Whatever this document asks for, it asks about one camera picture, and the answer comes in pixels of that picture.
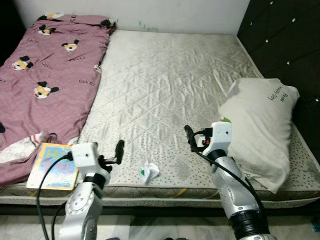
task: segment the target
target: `white wall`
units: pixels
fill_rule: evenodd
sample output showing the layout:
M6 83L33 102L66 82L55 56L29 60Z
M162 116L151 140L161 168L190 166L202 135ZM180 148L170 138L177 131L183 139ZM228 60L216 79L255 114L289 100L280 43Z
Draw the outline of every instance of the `white wall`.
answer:
M45 13L104 15L118 29L236 35L250 0L15 0L26 27Z

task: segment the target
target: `colorful book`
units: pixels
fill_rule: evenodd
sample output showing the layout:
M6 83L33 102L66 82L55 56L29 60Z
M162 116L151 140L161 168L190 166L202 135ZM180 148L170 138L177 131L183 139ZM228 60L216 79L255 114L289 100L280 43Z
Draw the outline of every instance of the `colorful book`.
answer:
M42 143L26 187L31 189L39 188L42 178L50 166L67 152L70 152L71 148L71 145ZM41 189L72 190L75 187L77 174L78 169L75 163L68 159L63 159L50 170Z

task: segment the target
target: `pink bedsheet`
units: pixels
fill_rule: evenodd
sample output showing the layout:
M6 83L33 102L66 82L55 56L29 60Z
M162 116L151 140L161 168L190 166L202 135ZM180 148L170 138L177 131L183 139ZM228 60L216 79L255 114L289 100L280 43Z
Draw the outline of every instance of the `pink bedsheet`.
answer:
M113 23L105 16L47 14L25 32L0 68L0 150L40 132L54 133L59 144L79 136ZM0 185L25 180L34 158L0 164Z

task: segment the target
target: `black tufted headboard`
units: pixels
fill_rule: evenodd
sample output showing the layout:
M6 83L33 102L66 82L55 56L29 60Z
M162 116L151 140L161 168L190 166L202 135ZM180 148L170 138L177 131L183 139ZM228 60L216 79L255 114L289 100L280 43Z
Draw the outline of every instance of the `black tufted headboard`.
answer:
M320 0L251 0L238 38L265 78L299 90L293 122L320 161Z

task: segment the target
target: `pillow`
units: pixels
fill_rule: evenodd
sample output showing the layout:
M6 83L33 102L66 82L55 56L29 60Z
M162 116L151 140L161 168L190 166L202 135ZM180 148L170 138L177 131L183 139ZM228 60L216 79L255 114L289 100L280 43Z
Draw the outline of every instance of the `pillow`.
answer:
M228 155L249 178L276 193L289 175L295 87L279 79L241 78L233 83L219 113L232 123Z

